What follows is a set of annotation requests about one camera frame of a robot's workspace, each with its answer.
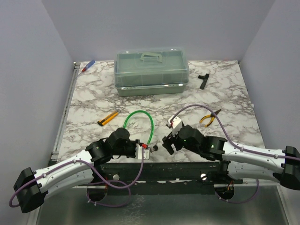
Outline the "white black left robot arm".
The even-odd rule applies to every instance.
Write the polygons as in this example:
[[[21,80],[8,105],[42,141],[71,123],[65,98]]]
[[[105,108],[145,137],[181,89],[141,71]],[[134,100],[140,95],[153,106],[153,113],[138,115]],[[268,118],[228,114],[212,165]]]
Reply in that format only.
[[[9,206],[19,207],[22,213],[31,212],[40,207],[45,199],[53,193],[78,185],[106,181],[102,164],[109,162],[113,156],[126,156],[141,161],[149,159],[147,146],[139,140],[131,141],[130,133],[125,128],[118,128],[108,138],[100,139],[88,145],[75,156],[47,168],[33,171],[30,167],[20,172],[15,184]]]

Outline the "green cable lock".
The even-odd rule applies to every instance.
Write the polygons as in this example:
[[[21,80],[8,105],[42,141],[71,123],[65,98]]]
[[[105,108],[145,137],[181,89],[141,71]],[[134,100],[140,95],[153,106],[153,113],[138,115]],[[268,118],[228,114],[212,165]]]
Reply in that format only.
[[[147,147],[148,147],[149,144],[151,143],[152,138],[153,138],[155,126],[154,126],[153,118],[151,117],[151,115],[150,115],[147,111],[144,111],[144,110],[136,110],[136,111],[130,113],[130,114],[126,117],[126,119],[125,119],[125,121],[124,121],[124,123],[123,123],[123,128],[126,128],[129,119],[130,119],[133,115],[138,114],[138,113],[142,113],[142,114],[147,115],[147,117],[148,117],[149,120],[150,120],[150,125],[151,125],[151,127],[150,127],[150,135],[149,135],[148,141],[147,141],[147,143],[146,143],[146,145],[147,145]]]

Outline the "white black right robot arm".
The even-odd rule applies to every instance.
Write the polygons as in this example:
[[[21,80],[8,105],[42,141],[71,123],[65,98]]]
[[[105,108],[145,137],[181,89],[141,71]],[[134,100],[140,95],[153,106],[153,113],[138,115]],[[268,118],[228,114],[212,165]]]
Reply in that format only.
[[[231,179],[250,178],[271,180],[292,190],[300,188],[300,153],[295,147],[260,149],[217,136],[204,136],[189,125],[178,132],[172,131],[162,141],[170,154],[185,148],[207,160],[224,162],[226,167],[215,173],[217,181],[222,184]]]

